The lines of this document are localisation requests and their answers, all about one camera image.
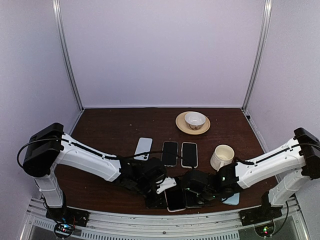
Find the light blue smartphone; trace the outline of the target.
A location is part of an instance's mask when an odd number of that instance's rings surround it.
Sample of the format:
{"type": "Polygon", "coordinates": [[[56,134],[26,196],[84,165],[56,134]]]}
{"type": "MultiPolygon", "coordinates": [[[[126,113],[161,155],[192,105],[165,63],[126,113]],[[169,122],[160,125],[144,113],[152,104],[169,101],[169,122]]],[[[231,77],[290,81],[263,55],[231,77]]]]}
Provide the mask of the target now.
{"type": "Polygon", "coordinates": [[[133,158],[139,161],[147,161],[149,159],[149,152],[151,150],[152,143],[152,138],[140,137],[133,158]]]}

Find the light blue phone case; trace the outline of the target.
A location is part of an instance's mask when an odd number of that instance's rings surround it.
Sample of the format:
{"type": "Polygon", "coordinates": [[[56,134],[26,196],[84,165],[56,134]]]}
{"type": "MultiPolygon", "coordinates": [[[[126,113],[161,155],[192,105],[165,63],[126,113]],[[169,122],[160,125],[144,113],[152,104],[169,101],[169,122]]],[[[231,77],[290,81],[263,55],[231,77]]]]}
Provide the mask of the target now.
{"type": "Polygon", "coordinates": [[[237,206],[240,202],[240,193],[235,193],[233,196],[230,196],[228,198],[222,198],[221,202],[225,205],[237,206]]]}

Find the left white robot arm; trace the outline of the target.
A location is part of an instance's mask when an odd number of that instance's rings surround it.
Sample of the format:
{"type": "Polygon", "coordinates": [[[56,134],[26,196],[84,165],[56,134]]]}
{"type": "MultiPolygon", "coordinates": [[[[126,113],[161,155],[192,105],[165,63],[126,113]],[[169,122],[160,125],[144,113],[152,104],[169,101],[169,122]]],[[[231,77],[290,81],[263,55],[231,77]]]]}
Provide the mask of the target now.
{"type": "Polygon", "coordinates": [[[165,194],[157,191],[165,182],[167,170],[156,157],[138,160],[133,156],[101,152],[64,133],[64,126],[58,122],[31,136],[18,153],[23,150],[25,157],[18,165],[34,178],[47,206],[61,222],[69,221],[72,211],[66,207],[66,196],[55,176],[57,165],[85,171],[139,193],[148,209],[163,208],[166,204],[165,194]]]}

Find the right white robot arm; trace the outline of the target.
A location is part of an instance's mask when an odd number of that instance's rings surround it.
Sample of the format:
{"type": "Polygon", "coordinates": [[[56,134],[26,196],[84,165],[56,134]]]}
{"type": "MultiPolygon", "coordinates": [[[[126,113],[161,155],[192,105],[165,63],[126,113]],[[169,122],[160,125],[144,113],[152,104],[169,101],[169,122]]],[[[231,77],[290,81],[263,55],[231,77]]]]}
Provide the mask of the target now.
{"type": "Polygon", "coordinates": [[[258,157],[228,164],[215,174],[188,171],[181,187],[208,202],[227,200],[258,182],[289,172],[266,193],[266,202],[256,210],[259,220],[268,220],[276,208],[297,192],[307,181],[320,177],[320,140],[306,129],[294,130],[294,137],[280,147],[258,157]]]}

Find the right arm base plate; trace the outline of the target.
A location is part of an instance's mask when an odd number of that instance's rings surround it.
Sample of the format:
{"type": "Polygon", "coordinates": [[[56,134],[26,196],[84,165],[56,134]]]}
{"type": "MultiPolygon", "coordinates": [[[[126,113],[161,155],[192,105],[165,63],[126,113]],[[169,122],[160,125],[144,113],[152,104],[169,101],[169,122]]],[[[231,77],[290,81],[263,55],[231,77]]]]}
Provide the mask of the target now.
{"type": "Polygon", "coordinates": [[[269,202],[261,206],[241,210],[239,217],[243,226],[271,221],[282,216],[282,206],[272,206],[269,202]]]}

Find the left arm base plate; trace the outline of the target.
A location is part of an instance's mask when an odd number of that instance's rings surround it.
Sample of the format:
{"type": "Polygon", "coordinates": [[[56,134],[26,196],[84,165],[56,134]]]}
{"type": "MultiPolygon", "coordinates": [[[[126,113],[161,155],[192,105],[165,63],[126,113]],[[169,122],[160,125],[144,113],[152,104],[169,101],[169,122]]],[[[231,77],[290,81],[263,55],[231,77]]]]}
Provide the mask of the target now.
{"type": "Polygon", "coordinates": [[[86,227],[90,213],[85,210],[75,208],[49,208],[46,211],[46,217],[55,222],[67,223],[72,226],[86,227]]]}

